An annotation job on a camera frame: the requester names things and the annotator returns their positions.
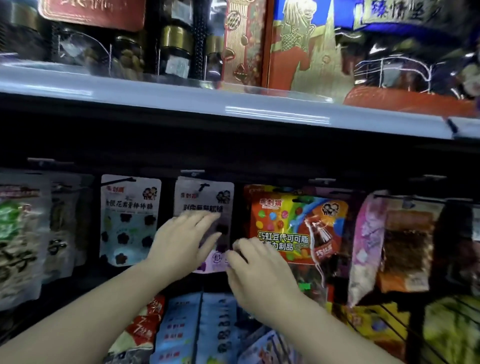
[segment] left hand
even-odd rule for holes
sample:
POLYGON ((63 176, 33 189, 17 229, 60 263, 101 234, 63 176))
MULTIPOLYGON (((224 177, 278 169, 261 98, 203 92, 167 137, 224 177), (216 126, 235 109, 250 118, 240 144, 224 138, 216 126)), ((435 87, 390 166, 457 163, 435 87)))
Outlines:
POLYGON ((144 264, 159 275, 168 274, 170 282, 192 273, 222 235, 220 232, 210 235, 199 248, 203 235, 219 217, 219 213, 208 211, 184 211, 171 218, 156 232, 144 264))

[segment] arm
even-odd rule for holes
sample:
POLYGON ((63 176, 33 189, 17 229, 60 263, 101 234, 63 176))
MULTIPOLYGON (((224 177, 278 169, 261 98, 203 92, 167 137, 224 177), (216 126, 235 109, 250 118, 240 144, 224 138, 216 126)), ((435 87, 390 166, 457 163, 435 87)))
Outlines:
POLYGON ((270 244, 241 239, 227 254, 228 282, 240 306, 278 330, 308 363, 401 364, 300 292, 287 262, 270 244))
POLYGON ((194 271, 221 235, 198 245, 220 214, 187 211, 156 233, 148 258, 40 321, 0 347, 5 363, 101 363, 142 307, 194 271))

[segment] right hand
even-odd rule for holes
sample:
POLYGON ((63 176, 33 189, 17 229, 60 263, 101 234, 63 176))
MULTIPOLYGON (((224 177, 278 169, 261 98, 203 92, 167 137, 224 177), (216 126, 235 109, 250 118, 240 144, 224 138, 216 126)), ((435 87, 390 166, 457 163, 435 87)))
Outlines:
POLYGON ((228 283, 239 305, 263 324, 279 329, 284 315, 295 313, 301 293, 280 253, 257 238, 240 239, 227 252, 228 283), (245 259, 237 253, 241 251, 245 259))

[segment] hand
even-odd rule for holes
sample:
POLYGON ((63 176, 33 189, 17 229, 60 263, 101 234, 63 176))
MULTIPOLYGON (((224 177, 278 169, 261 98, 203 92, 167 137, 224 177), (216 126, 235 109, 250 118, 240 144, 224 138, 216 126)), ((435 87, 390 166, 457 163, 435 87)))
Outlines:
POLYGON ((257 238, 240 239, 233 248, 227 252, 227 275, 235 298, 257 320, 279 329, 282 316, 294 314, 297 298, 305 298, 288 263, 270 243, 257 238))
POLYGON ((210 235, 199 248, 203 235, 219 217, 219 213, 208 211, 184 211, 171 218, 156 232, 144 264, 161 275, 167 274, 171 283, 192 273, 222 235, 220 232, 210 235))

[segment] pink snack bag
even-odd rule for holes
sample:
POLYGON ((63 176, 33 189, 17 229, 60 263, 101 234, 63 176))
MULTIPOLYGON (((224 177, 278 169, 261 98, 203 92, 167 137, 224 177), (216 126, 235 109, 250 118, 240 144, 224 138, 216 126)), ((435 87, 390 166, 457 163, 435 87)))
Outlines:
POLYGON ((387 201, 375 197, 387 191, 376 191, 363 202, 353 238, 352 266, 348 284, 348 306, 353 307, 375 286, 378 267, 382 260, 387 201))

